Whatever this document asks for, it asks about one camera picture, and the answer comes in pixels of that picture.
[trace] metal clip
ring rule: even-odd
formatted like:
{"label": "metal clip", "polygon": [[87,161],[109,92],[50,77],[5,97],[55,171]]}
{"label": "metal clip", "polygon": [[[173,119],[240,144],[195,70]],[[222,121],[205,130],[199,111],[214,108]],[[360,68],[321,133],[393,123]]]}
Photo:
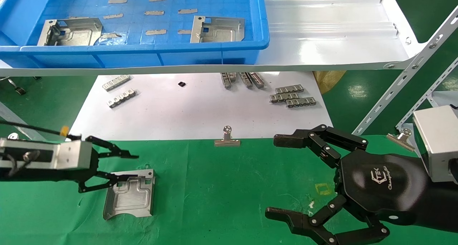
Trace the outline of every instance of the metal clip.
{"label": "metal clip", "polygon": [[221,80],[223,81],[223,85],[226,89],[230,89],[232,87],[229,74],[227,72],[221,73]]}
{"label": "metal clip", "polygon": [[398,136],[388,133],[386,136],[389,140],[393,141],[394,143],[399,144],[400,146],[408,149],[410,151],[415,151],[415,147],[407,142],[407,139],[412,135],[412,131],[407,128],[403,128],[401,133]]}
{"label": "metal clip", "polygon": [[291,92],[304,92],[304,87],[301,84],[298,84],[298,85],[280,87],[280,88],[275,89],[275,93],[277,94],[291,93]]}
{"label": "metal clip", "polygon": [[239,147],[240,141],[238,139],[232,139],[230,133],[232,128],[230,126],[224,126],[223,128],[224,136],[223,139],[215,140],[215,147]]}
{"label": "metal clip", "polygon": [[239,74],[240,74],[240,77],[242,78],[243,84],[245,84],[245,86],[247,86],[247,88],[253,87],[253,82],[250,79],[249,73],[247,73],[247,72],[239,72]]}

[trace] metal connector strip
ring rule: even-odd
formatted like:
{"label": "metal connector strip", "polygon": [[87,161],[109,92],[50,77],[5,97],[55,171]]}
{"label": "metal connector strip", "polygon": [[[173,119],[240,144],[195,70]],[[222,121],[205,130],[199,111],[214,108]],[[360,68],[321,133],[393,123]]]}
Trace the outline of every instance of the metal connector strip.
{"label": "metal connector strip", "polygon": [[229,74],[227,72],[221,73],[221,80],[223,81],[223,85],[226,89],[230,89],[232,87],[232,84],[229,78]]}
{"label": "metal connector strip", "polygon": [[275,95],[270,95],[270,103],[279,103],[279,102],[284,102],[285,100],[288,100],[288,99],[295,99],[295,98],[299,98],[299,95],[297,93],[275,94]]}
{"label": "metal connector strip", "polygon": [[237,73],[236,72],[228,72],[229,74],[229,80],[231,82],[235,82],[237,80]]}
{"label": "metal connector strip", "polygon": [[303,98],[295,98],[295,99],[286,100],[286,107],[288,108],[306,107],[306,106],[314,106],[314,105],[316,105],[316,101],[313,97],[303,97]]}
{"label": "metal connector strip", "polygon": [[131,80],[130,75],[121,75],[102,85],[106,91],[110,91]]}
{"label": "metal connector strip", "polygon": [[298,85],[280,87],[280,88],[275,89],[275,93],[277,94],[292,93],[292,92],[304,92],[304,87],[301,84],[298,84]]}
{"label": "metal connector strip", "polygon": [[264,87],[264,81],[260,78],[259,74],[256,72],[250,72],[250,77],[258,89],[262,89]]}
{"label": "metal connector strip", "polygon": [[110,108],[115,108],[116,106],[119,106],[121,103],[124,103],[125,101],[135,97],[137,95],[137,91],[133,89],[129,89],[126,92],[123,92],[121,95],[113,98],[112,100],[109,100],[107,102],[107,105]]}
{"label": "metal connector strip", "polygon": [[253,87],[253,82],[250,79],[250,74],[247,72],[239,72],[240,78],[242,79],[243,84],[247,86],[247,88]]}

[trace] white shelf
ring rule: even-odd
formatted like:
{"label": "white shelf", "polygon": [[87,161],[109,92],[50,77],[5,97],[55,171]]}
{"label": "white shelf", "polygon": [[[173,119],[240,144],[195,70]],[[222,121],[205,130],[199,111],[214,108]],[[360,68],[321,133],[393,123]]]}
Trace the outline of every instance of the white shelf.
{"label": "white shelf", "polygon": [[[246,139],[332,126],[312,73],[260,72],[260,76],[264,89],[247,89],[238,77],[226,90],[219,73],[144,74],[110,92],[102,85],[116,75],[99,76],[70,132],[117,141],[221,139],[223,127],[229,125],[234,138]],[[179,82],[187,85],[180,87]],[[314,97],[317,105],[286,108],[285,103],[269,102],[274,88],[295,84],[306,89],[301,97]],[[130,88],[139,95],[114,109],[106,105]]]}
{"label": "white shelf", "polygon": [[0,75],[404,69],[419,44],[395,0],[265,0],[271,41],[256,65],[127,69],[2,69]]}

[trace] stamped metal bracket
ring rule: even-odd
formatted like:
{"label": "stamped metal bracket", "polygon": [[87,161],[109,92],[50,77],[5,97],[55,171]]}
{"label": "stamped metal bracket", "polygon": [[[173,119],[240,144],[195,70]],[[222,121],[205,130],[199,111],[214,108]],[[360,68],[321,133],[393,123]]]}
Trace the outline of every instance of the stamped metal bracket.
{"label": "stamped metal bracket", "polygon": [[191,43],[232,42],[244,38],[244,18],[194,16]]}
{"label": "stamped metal bracket", "polygon": [[102,28],[98,18],[46,20],[37,46],[93,46]]}
{"label": "stamped metal bracket", "polygon": [[138,175],[129,177],[107,189],[103,219],[108,220],[119,214],[135,217],[152,216],[152,198],[156,176],[153,169],[116,172],[115,175]]}

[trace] black cable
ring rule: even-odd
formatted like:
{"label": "black cable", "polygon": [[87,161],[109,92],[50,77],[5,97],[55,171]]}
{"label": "black cable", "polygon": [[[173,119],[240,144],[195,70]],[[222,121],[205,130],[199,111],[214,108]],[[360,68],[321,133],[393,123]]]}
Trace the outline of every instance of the black cable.
{"label": "black cable", "polygon": [[[7,126],[23,127],[23,128],[27,128],[27,129],[34,129],[36,131],[42,131],[42,132],[51,133],[51,134],[55,134],[55,135],[61,136],[59,131],[53,131],[51,129],[45,129],[45,128],[41,128],[41,127],[37,127],[37,126],[30,126],[28,124],[19,124],[19,123],[13,123],[13,122],[8,122],[8,121],[0,121],[0,124],[4,124],[4,125],[7,125]],[[69,134],[69,135],[66,136],[66,138],[69,138],[72,141],[76,141],[78,139],[81,139],[81,136],[74,136],[74,135]]]}

